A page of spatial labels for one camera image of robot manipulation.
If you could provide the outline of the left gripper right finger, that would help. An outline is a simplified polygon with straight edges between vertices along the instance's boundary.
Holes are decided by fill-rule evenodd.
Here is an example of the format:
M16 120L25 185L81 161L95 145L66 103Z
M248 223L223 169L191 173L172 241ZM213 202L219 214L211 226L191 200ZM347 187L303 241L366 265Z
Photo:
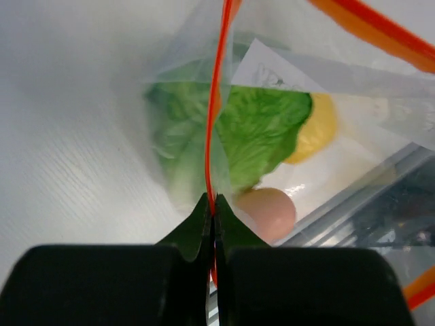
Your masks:
M371 249L270 247L215 199L221 325L413 325L391 266Z

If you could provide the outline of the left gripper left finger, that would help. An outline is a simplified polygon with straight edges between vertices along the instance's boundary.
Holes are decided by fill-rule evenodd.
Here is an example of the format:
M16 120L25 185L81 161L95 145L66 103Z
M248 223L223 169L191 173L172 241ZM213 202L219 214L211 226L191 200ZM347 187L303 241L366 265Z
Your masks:
M201 196L156 244L30 248L1 291L1 324L206 325L211 229Z

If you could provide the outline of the pink egg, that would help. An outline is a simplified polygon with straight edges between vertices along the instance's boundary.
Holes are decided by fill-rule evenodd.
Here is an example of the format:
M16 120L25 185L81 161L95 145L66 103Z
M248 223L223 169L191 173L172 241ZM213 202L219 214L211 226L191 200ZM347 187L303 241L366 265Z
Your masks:
M296 207L281 190L250 189L237 196L235 204L239 219L268 244L285 238L294 228Z

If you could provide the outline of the green lettuce head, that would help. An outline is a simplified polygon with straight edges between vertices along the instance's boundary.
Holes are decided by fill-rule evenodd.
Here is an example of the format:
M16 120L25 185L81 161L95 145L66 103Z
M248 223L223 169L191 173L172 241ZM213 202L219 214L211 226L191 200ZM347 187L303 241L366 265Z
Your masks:
M167 190L178 205L194 205L206 191L209 84L156 83L145 93L145 99L153 148ZM308 93L232 86L212 132L215 191L237 195L273 172L294 152L298 132L312 106Z

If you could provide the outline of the yellow lemon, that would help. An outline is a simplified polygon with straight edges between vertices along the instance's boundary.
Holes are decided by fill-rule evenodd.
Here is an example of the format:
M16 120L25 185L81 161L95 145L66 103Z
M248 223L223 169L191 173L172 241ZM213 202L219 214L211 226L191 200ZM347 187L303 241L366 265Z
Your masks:
M284 162L299 164L325 149L338 131L338 118L330 95L311 93L310 117L298 132L296 148Z

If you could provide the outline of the clear zip top bag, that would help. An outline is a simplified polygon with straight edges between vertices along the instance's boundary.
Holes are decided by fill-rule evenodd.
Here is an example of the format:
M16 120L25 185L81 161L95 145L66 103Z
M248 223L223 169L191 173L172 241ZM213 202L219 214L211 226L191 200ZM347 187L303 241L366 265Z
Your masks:
M434 76L352 37L348 18L290 2L290 38L239 21L226 70L234 86L330 95L334 140L299 164L280 163L256 188L294 202L295 228L282 242L368 247L402 279L434 265Z

